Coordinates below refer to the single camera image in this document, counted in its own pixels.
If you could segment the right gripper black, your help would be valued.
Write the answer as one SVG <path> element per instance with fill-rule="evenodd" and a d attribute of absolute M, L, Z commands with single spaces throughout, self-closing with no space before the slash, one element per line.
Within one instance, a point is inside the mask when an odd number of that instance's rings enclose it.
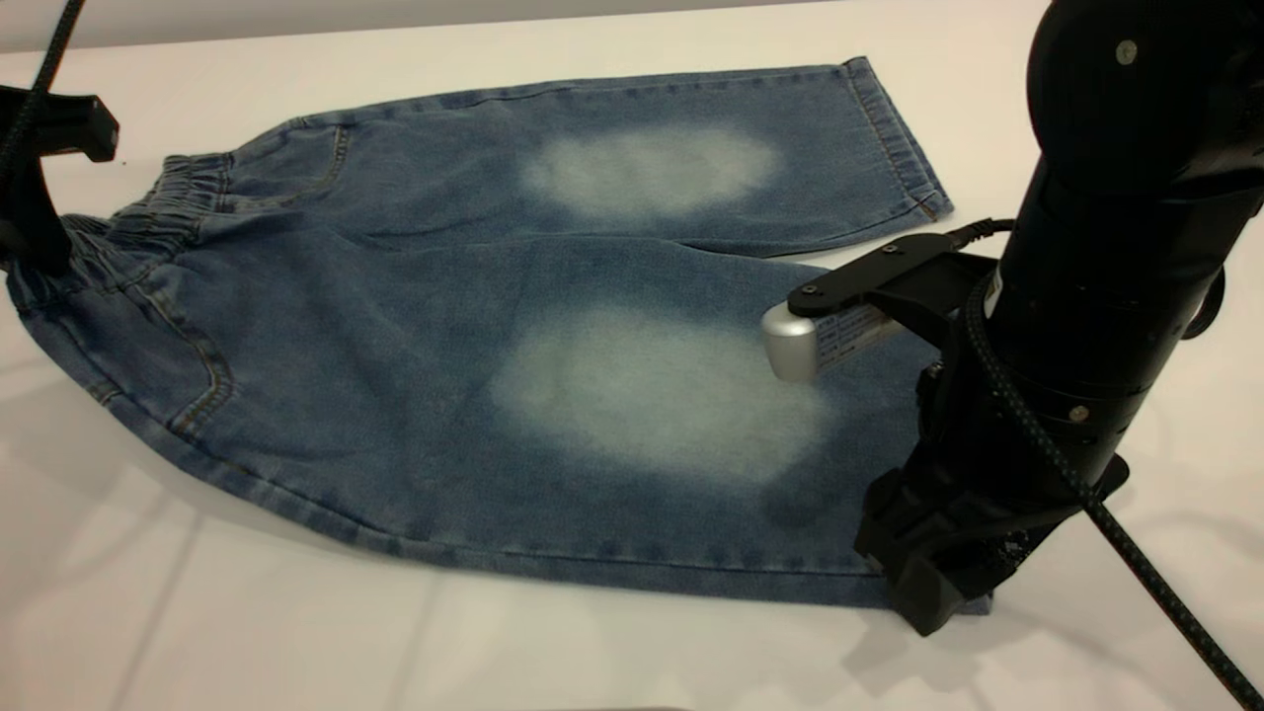
<path fill-rule="evenodd" d="M 1133 423 L 1133 382 L 999 369 L 1007 390 L 980 361 L 923 369 L 916 445 L 865 495 L 856 552 L 920 636 L 956 615 L 990 614 L 994 590 L 1060 522 L 1129 476 L 1117 445 Z"/>

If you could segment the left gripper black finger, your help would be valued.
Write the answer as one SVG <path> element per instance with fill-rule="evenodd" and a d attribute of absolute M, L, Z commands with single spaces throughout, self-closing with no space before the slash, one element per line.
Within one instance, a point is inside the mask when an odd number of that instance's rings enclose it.
<path fill-rule="evenodd" d="M 37 156 L 23 156 L 13 175 L 3 180 L 1 256 L 4 263 L 32 267 L 51 277 L 70 269 L 70 237 L 51 202 Z"/>
<path fill-rule="evenodd" d="M 94 163 L 112 162 L 120 127 L 95 95 L 46 95 L 1 89 L 3 163 L 32 157 L 82 154 Z"/>

